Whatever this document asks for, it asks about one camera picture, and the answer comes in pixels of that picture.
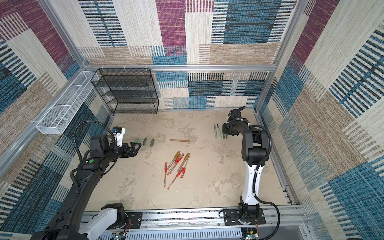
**pile of pens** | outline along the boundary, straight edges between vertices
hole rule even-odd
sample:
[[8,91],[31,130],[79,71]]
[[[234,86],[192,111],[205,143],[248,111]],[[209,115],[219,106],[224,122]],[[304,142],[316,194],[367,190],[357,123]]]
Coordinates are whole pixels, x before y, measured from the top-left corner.
[[217,123],[216,123],[216,125],[214,124],[215,138],[217,138],[217,133],[218,133],[219,137],[223,137],[223,139],[227,139],[228,138],[228,134],[224,133],[223,125],[221,125],[221,130],[220,130],[220,127],[218,126]]
[[[176,153],[176,155],[174,156],[172,162],[167,166],[167,163],[165,163],[165,166],[164,166],[164,187],[166,187],[166,183],[167,183],[167,175],[169,174],[172,174],[172,171],[176,168],[176,165],[181,161],[181,159],[183,158],[184,156],[184,153],[183,154],[180,154],[180,151],[178,151]],[[169,185],[168,189],[172,186],[172,184],[175,182],[176,178],[181,174],[181,177],[180,178],[183,178],[184,177],[184,174],[185,174],[185,168],[187,167],[187,163],[188,163],[188,160],[189,160],[189,153],[187,153],[187,155],[185,156],[183,162],[181,163],[181,165],[179,166],[179,168],[177,169],[177,175],[175,176],[175,178],[173,179],[172,183]]]

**black wire rack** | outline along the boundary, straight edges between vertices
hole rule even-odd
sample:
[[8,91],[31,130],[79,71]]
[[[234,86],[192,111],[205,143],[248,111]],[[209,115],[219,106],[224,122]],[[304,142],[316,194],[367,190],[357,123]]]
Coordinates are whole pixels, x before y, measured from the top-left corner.
[[95,75],[92,84],[112,113],[157,113],[159,98],[150,69],[99,68]]

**white wire basket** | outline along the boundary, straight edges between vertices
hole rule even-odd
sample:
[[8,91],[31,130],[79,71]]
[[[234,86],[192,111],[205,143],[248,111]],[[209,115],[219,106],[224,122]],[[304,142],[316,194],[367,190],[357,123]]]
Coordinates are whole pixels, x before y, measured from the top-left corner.
[[63,134],[69,123],[91,92],[93,85],[99,77],[94,72],[83,71],[71,85],[65,90],[63,95],[44,115],[36,128],[42,134]]

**beige table surface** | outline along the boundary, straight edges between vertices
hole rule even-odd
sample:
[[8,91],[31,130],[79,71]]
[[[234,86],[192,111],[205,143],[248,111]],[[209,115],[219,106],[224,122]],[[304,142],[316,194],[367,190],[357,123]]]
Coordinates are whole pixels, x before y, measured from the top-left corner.
[[[126,128],[123,142],[134,142],[137,137],[141,142],[148,137],[148,141],[137,156],[120,158],[100,180],[86,211],[117,202],[126,210],[237,206],[245,181],[242,137],[216,139],[213,128],[213,124],[226,122],[229,110],[116,114],[112,126]],[[243,110],[242,117],[256,124],[252,110]],[[150,147],[152,138],[155,143]],[[190,152],[190,159],[184,178],[176,179],[167,190],[163,187],[164,163],[170,163],[177,151]],[[175,172],[167,176],[167,187]],[[271,160],[263,170],[259,197],[277,205],[287,204]]]

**wire organizer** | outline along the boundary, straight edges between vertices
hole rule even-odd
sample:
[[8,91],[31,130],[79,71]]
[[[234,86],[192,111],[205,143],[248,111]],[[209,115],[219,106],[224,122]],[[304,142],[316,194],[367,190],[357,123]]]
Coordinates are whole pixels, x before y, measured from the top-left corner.
[[99,68],[92,79],[112,113],[157,113],[159,99],[151,70]]
[[36,128],[42,134],[63,134],[91,92],[93,88],[92,78],[98,78],[98,76],[94,72],[81,72],[44,115]]

